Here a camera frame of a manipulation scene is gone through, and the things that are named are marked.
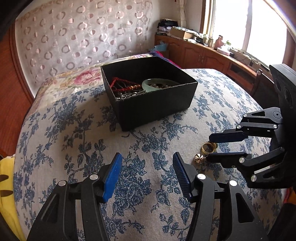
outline gold ring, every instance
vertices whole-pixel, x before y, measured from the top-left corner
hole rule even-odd
[[[217,147],[218,147],[218,145],[217,145],[217,143],[214,143],[214,142],[206,142],[206,143],[204,143],[203,145],[202,145],[202,147],[201,147],[201,153],[203,154],[203,155],[208,155],[208,154],[210,154],[210,153],[213,153],[213,152],[215,152],[216,151],[216,149],[217,149]]]

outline open black box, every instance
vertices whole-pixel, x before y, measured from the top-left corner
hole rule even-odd
[[[132,130],[189,108],[198,84],[183,70],[159,57],[105,64],[101,70],[107,95],[122,131]],[[180,85],[117,100],[110,88],[114,77],[139,84],[146,79],[162,78]]]

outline blue floral bedspread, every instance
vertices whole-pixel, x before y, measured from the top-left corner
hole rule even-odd
[[[237,169],[193,161],[211,133],[234,128],[244,113],[260,110],[259,105],[216,70],[184,71],[199,82],[190,108],[130,132],[121,131],[102,81],[27,118],[14,167],[15,202],[26,237],[58,181],[82,181],[109,164],[116,152],[123,156],[121,175],[112,198],[102,205],[111,240],[186,239],[194,204],[183,197],[176,179],[172,166],[176,151],[186,163],[214,180],[236,180],[266,231],[270,230],[284,190],[249,189]],[[258,156],[268,152],[269,141],[249,137],[243,142],[219,144],[218,152],[245,151]],[[213,237],[219,223],[216,207]],[[77,222],[79,240],[85,240],[81,218]]]

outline blue gripper pad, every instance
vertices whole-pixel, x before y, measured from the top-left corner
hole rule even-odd
[[[116,183],[118,181],[118,176],[122,167],[122,155],[116,153],[112,162],[109,164],[106,175],[103,178],[104,183],[104,194],[103,201],[106,203],[109,198],[112,197]]]
[[[193,181],[197,174],[196,169],[194,168],[194,166],[184,163],[179,152],[176,152],[173,155],[173,167],[179,181],[183,196],[191,199],[193,197]]]

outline black chair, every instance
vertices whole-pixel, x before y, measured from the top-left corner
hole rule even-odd
[[[260,69],[257,71],[255,84],[250,95],[262,109],[279,107],[279,96],[275,91],[274,82]]]

